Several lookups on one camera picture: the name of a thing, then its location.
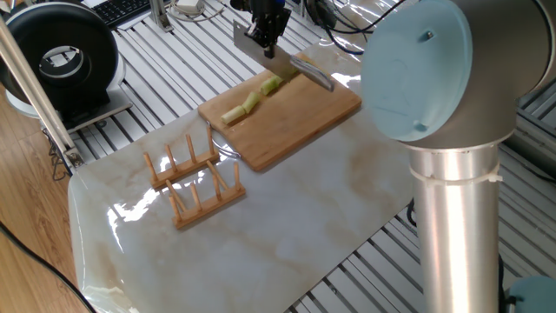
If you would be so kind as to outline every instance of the knife handle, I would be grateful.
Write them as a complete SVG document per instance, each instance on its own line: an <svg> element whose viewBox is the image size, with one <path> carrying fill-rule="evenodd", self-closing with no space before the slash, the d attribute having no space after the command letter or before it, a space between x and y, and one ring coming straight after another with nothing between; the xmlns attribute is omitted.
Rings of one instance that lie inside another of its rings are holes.
<svg viewBox="0 0 556 313"><path fill-rule="evenodd" d="M291 56L289 62L308 79L330 92L334 91L334 81L318 67L296 56Z"/></svg>

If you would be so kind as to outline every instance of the black cable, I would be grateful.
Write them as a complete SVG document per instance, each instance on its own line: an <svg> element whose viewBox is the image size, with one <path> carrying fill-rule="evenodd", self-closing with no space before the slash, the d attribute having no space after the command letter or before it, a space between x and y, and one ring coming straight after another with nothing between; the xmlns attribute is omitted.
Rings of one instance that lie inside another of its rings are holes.
<svg viewBox="0 0 556 313"><path fill-rule="evenodd" d="M504 261L500 253L498 254L498 311L506 312L506 295L504 293Z"/></svg>
<svg viewBox="0 0 556 313"><path fill-rule="evenodd" d="M525 165L524 165L524 167L525 167L528 171L530 171L531 173L533 173L533 175L535 175L536 177L538 177L538 178L544 180L545 182L556 183L556 179L553 179L553 178L550 178L550 177L541 175L541 174L537 173L536 171L530 169L529 167L527 167L527 166L525 166Z"/></svg>
<svg viewBox="0 0 556 313"><path fill-rule="evenodd" d="M342 17L344 17L347 22L344 21L343 19L341 19L340 17L338 17L334 13L334 16L336 17L336 19L340 23L344 24L346 27L348 27L350 30L353 30L353 31L336 30L336 29L331 29L331 31L335 31L335 32L341 33L341 34L359 34L359 33L361 33L363 35L363 38L365 38L365 42L367 42L367 34L372 34L373 31L372 30L364 31L361 28L357 27L357 24L355 24L352 20L350 20L349 17L346 17L346 15L340 10L340 8L338 8L338 5L336 4L336 2L333 1L332 5L334 6L334 11L338 12Z"/></svg>
<svg viewBox="0 0 556 313"><path fill-rule="evenodd" d="M18 247L23 253L25 253L33 260L37 261L39 264L41 264L47 270L49 270L52 274L54 274L54 276L60 279L62 283L64 283L66 287L68 287L71 290L71 292L73 292L73 294L76 295L77 298L79 298L79 300L85 306L85 308L87 308L89 313L96 313L95 309L89 303L87 298L85 298L85 296L81 293L81 291L79 291L79 289L73 283L71 283L71 281L66 276L64 276L59 270L57 270L50 263L46 262L43 258L38 256L31 249L27 248L25 244L19 241L19 239L17 239L17 237L10 230L8 230L8 228L2 223L2 221L0 221L0 232L2 232L8 238L8 240L10 240L10 242L13 243L16 247Z"/></svg>
<svg viewBox="0 0 556 313"><path fill-rule="evenodd" d="M406 0L400 0L398 3L394 4L392 6L392 8L388 9L386 12L384 12L384 14L382 14L376 21L372 22L370 25L368 25L367 27L363 28L362 30L370 30L371 28L373 28L374 26L376 26L377 23L379 23L380 21L382 21L384 19L384 17L387 17L388 14L390 14L393 10L396 10L397 7L399 7L400 5L402 5L404 2L406 2Z"/></svg>
<svg viewBox="0 0 556 313"><path fill-rule="evenodd" d="M336 47L338 47L338 49L340 49L340 50L342 50L342 51L344 51L348 54L354 55L354 56L362 56L363 52L365 52L365 51L353 51L353 50L350 50L350 49L342 46L340 43L338 43L336 41L336 38L334 38L334 36L332 36L332 33L330 32L330 29L328 28L327 25L323 24L322 27L324 28L324 31L327 32L328 36L330 37L330 40L332 40L332 42L336 45Z"/></svg>
<svg viewBox="0 0 556 313"><path fill-rule="evenodd" d="M63 180L66 176L71 176L71 174L68 172L66 168L64 169L62 176L56 177L58 166L63 165L65 167L65 163L63 162L63 159L60 157L60 152L58 151L58 148L56 147L56 144L54 143L52 138L50 138L49 133L46 129L43 129L43 134L48 138L50 143L49 157L50 157L50 163L54 168L52 170L52 180L58 182Z"/></svg>
<svg viewBox="0 0 556 313"><path fill-rule="evenodd" d="M413 213L415 212L415 199L411 199L411 202L407 205L407 220L414 226L417 227L417 223L414 220Z"/></svg>
<svg viewBox="0 0 556 313"><path fill-rule="evenodd" d="M361 56L363 55L363 53L365 51L353 51L350 49L347 49L346 47L344 47L343 45L341 45L340 43L338 43L338 41L336 40L336 38L334 38L334 36L332 35L332 31L336 31L339 32L341 34L365 34L365 32L371 31L370 29L373 28L374 26L376 26L377 23L379 23L380 21L382 21L388 14L390 14L392 11L396 10L396 8L398 8L400 5L402 5L404 2L406 2L406 0L400 0L398 3L396 3L395 5L393 5L390 9L388 9L386 12L384 12L383 15L381 15L379 18L376 19L376 21L372 22L370 25L368 25L365 28L362 29L358 29L358 30L352 30L352 31L345 31L345 30L336 30L336 29L331 29L329 28L325 23L322 23L320 26L324 29L324 31L326 31L328 37L330 37L330 40L336 45L336 47L338 47L338 49L354 55L354 56ZM317 17L319 19L321 19L320 16L318 16L319 11L316 11Z"/></svg>

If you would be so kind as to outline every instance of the light blue cap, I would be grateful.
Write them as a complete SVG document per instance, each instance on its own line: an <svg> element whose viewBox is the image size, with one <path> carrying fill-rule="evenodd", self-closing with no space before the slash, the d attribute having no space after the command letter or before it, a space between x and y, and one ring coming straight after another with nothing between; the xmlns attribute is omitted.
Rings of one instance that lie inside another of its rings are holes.
<svg viewBox="0 0 556 313"><path fill-rule="evenodd" d="M391 14L368 41L363 106L386 136L415 141L458 107L471 74L471 30L449 0L423 0Z"/></svg>
<svg viewBox="0 0 556 313"><path fill-rule="evenodd" d="M510 288L518 301L515 313L556 312L556 280L544 276L520 279Z"/></svg>

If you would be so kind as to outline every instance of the wooden floor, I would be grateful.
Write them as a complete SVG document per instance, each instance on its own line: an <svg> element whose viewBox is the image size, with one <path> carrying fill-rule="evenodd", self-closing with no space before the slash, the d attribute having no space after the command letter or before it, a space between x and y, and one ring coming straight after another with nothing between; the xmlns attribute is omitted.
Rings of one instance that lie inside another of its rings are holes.
<svg viewBox="0 0 556 313"><path fill-rule="evenodd" d="M16 113L1 86L0 94L0 219L75 283L69 179L52 180L50 145L38 120ZM1 313L85 311L60 281L0 235Z"/></svg>

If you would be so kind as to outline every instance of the wire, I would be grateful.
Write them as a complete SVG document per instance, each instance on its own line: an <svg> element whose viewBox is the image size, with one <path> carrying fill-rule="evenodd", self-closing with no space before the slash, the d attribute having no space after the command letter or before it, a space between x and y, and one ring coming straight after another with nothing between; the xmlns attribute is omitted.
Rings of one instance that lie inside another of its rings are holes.
<svg viewBox="0 0 556 313"><path fill-rule="evenodd" d="M58 152L58 148L56 147L56 144L54 143L52 138L50 138L49 133L46 129L43 129L43 134L48 138L49 143L50 143L49 157L50 157L51 165L54 168L52 170L52 180L55 181L55 182L59 182L59 181L63 180L65 177L71 176L71 174L68 172L68 170L66 168L64 170L64 172L62 173L62 176L56 177L58 166L63 165L65 167L66 164L63 162L63 159L60 157L60 153Z"/></svg>
<svg viewBox="0 0 556 313"><path fill-rule="evenodd" d="M328 28L327 25L323 24L322 27L324 28L324 31L327 32L328 36L330 37L330 40L332 40L332 42L336 45L336 47L338 47L338 49L340 49L340 50L342 50L342 51L344 51L348 54L354 55L354 56L362 56L363 52L365 52L365 51L353 51L353 50L350 50L350 49L342 46L340 43L338 43L336 41L336 38L334 38L334 36L330 32L330 29Z"/></svg>
<svg viewBox="0 0 556 313"><path fill-rule="evenodd" d="M19 239L17 239L17 237L2 223L2 221L0 221L0 232L3 233L8 238L8 240L10 240L10 242L13 243L16 247L18 247L24 254L26 254L33 260L37 261L39 264L41 264L43 267L49 270L52 274L54 274L54 276L60 279L62 283L64 283L66 287L68 287L71 290L71 292L73 292L73 294L76 295L77 298L79 298L79 301L81 301L81 303L85 306L85 308L87 308L89 313L96 313L95 309L87 300L87 298L85 298L85 296L81 293L81 291L79 291L79 289L73 283L71 283L71 281L66 276L64 276L59 270L57 270L50 263L46 262L43 258L38 256L31 249L27 248L27 246L23 244L21 241L19 241Z"/></svg>
<svg viewBox="0 0 556 313"><path fill-rule="evenodd" d="M201 10L198 14L192 15L192 14L190 14L189 12L180 9L180 8L177 6L177 3L178 3L178 0L172 0L172 2L170 2L168 13L169 13L172 17L175 17L175 18L177 18L177 19L179 19L180 21L183 21L183 22L203 22L203 21L208 21L209 19L212 19L212 18L214 18L214 17L217 17L217 16L221 15L222 12L224 11L224 8L225 8L225 6L222 7L221 9L219 9L215 14L213 14L213 15L210 16L210 17L205 17L205 18L202 18L202 19L196 19L197 17L200 17L200 16L204 13L204 11L205 11L204 6L202 7L202 10Z"/></svg>
<svg viewBox="0 0 556 313"><path fill-rule="evenodd" d="M536 177L538 177L538 178L544 180L545 182L556 183L556 179L553 179L553 178L550 178L550 177L546 177L546 176L544 176L544 175L541 175L541 174L537 173L536 171L530 169L529 167L527 167L527 166L525 166L525 165L524 165L524 167L525 167L528 171L530 171L531 173L533 173L533 175L535 175Z"/></svg>
<svg viewBox="0 0 556 313"><path fill-rule="evenodd" d="M352 20L350 20L348 17L346 17L345 14L343 14L340 10L340 8L338 8L338 5L336 5L336 2L332 2L332 4L334 5L334 10L337 11L341 16L343 16L344 18L346 18L346 21L344 21L343 19L341 19L340 17L338 17L337 15L334 16L336 17L336 19L338 20L338 22L342 23L344 26L348 27L350 30L354 30L356 32L360 32L363 35L363 38L365 39L365 43L367 42L367 32L366 31L362 31L359 27L357 27L357 24L355 24ZM349 33L349 31L344 31L344 30L331 30L331 31L335 31L338 33Z"/></svg>
<svg viewBox="0 0 556 313"><path fill-rule="evenodd" d="M376 21L372 22L370 25L368 25L367 27L364 27L364 28L362 28L362 29L352 30L352 31L349 31L349 30L336 30L336 29L331 29L331 28L329 28L325 23L322 23L322 24L321 24L321 27L324 29L324 31L326 31L327 35L330 37L330 40L336 45L336 47L338 47L338 49L340 49L340 50L342 50L342 51L344 51L344 52L346 52L346 53L348 53L348 54L354 55L354 56L361 56L361 55L363 55L363 53L365 52L364 50L363 50L363 51L353 51L353 50L350 50L350 49L344 47L343 45L341 45L341 44L336 40L336 38L334 38L334 36L332 35L332 31L336 31L336 32L341 33L341 34L360 34L360 33L365 34L365 33L372 33L372 31L371 31L370 29L372 29L374 26L376 26L376 24L378 24L378 23L379 23L380 21L382 21L385 17L387 17L388 14L390 14L392 11L396 10L400 5L402 5L402 4L405 3L405 2L406 2L406 0L400 0L398 3L394 4L390 9L388 9L386 12L384 12L383 15L381 15L379 18L377 18ZM319 19L321 19L321 17L318 16L318 15L319 15L319 11L318 11L318 10L316 11L316 14L317 14L317 17L318 17Z"/></svg>
<svg viewBox="0 0 556 313"><path fill-rule="evenodd" d="M414 220L413 213L415 212L415 199L411 199L411 202L407 205L407 220L414 226L417 227L417 223Z"/></svg>

